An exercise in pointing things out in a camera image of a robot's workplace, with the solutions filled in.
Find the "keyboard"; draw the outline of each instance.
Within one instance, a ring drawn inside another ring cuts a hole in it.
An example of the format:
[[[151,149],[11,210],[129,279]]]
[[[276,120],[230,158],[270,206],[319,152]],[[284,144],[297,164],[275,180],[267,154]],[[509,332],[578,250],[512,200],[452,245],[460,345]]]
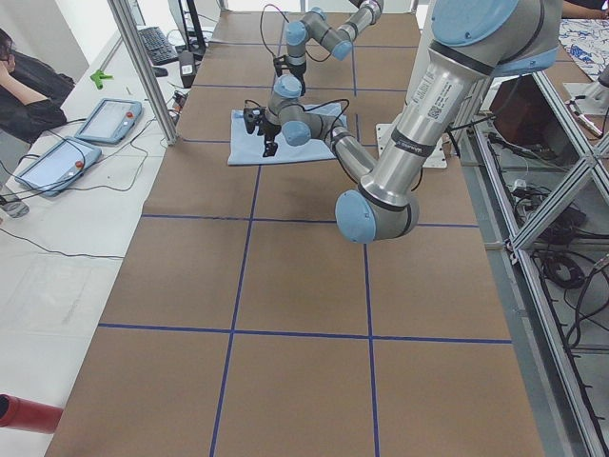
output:
[[[164,65],[178,60],[178,52],[158,27],[138,30],[152,65]]]

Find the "light blue towel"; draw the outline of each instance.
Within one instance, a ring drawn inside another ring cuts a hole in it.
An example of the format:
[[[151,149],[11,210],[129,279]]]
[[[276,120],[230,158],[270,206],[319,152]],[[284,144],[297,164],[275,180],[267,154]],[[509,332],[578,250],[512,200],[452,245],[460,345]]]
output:
[[[311,112],[338,116],[341,113],[341,104],[332,103],[324,107],[314,109]],[[343,124],[346,126],[346,116],[341,116]],[[279,146],[274,157],[263,157],[265,151],[265,138],[256,133],[249,135],[246,131],[244,114],[240,110],[234,109],[231,113],[230,123],[230,156],[229,165],[269,165],[269,164],[289,164],[294,162],[309,162],[314,160],[333,159],[334,154],[327,148],[322,140],[311,140],[302,146],[290,146],[285,142],[284,136],[277,135],[275,142]]]

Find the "black jacket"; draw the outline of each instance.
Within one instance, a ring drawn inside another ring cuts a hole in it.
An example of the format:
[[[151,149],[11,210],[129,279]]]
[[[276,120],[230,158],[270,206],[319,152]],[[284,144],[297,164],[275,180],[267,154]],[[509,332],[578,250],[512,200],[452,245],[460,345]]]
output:
[[[15,71],[10,75],[49,99],[23,105],[0,87],[0,129],[33,143],[43,131],[66,124],[60,107],[74,88],[74,81],[37,59],[20,52],[14,56]]]
[[[589,8],[590,10],[602,10],[605,0],[567,0],[567,2]]]

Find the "cloth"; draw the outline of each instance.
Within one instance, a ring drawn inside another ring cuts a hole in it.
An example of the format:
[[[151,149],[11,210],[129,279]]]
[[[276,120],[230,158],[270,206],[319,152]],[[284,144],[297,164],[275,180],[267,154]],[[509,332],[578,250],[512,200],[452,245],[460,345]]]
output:
[[[0,129],[26,143],[33,143],[46,129],[66,124],[60,107],[74,88],[74,82],[37,59],[20,52],[13,54],[15,71],[10,75],[47,96],[48,100],[23,105],[0,87]]]
[[[324,107],[314,109],[311,112],[326,114],[328,116],[338,116],[343,109],[339,103],[331,103]],[[346,116],[341,116],[346,127]],[[284,136],[277,135],[275,142],[279,146],[277,153],[273,157],[263,157],[265,151],[265,138],[258,136],[258,129],[249,135],[246,131],[244,114],[241,110],[234,109],[231,114],[230,124],[230,156],[229,165],[271,165],[289,164],[295,162],[310,162],[315,160],[333,159],[334,154],[327,148],[321,140],[310,140],[302,146],[290,146]]]
[[[560,42],[590,79],[596,81],[609,65],[609,21],[562,19]]]

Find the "person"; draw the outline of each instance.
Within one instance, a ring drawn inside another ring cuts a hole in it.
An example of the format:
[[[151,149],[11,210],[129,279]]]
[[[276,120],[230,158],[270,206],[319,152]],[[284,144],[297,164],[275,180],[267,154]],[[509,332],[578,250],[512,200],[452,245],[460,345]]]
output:
[[[50,66],[13,49],[0,29],[0,129],[26,143],[66,124],[61,110],[74,81]]]
[[[564,19],[609,19],[604,10],[605,0],[563,0],[562,18]]]

